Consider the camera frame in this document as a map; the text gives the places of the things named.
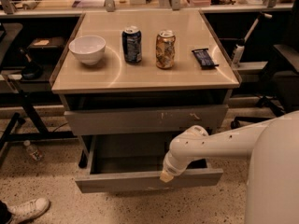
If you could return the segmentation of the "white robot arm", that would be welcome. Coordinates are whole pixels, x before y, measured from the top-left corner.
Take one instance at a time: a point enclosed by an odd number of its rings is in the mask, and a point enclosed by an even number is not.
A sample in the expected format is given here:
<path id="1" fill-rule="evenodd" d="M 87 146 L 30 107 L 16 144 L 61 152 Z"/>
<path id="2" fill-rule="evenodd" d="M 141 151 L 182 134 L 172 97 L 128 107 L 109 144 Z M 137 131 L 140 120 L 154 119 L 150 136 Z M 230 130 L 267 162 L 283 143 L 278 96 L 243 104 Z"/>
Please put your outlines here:
<path id="1" fill-rule="evenodd" d="M 182 175 L 191 162 L 203 158 L 252 156 L 258 147 L 273 141 L 267 122 L 212 135 L 201 126 L 192 126 L 170 142 L 160 179 L 170 182 Z"/>

